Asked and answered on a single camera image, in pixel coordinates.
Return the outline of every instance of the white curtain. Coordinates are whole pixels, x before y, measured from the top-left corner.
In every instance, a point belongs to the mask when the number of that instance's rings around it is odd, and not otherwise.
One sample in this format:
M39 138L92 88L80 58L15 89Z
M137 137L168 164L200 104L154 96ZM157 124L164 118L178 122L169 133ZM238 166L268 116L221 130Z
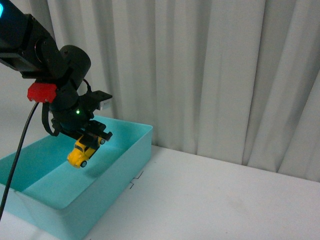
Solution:
M96 114L152 125L161 147L320 181L319 0L13 2L90 56L86 79L113 95Z

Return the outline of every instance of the plastic container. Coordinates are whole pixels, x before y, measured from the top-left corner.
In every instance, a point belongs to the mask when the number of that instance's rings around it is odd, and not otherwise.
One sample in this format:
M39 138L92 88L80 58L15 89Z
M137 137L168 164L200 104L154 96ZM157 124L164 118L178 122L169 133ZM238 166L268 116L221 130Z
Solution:
M5 206L63 240L83 239L151 157L152 126L101 116L113 136L84 168L67 162L75 140L47 136L21 151ZM4 192L15 153L0 159Z

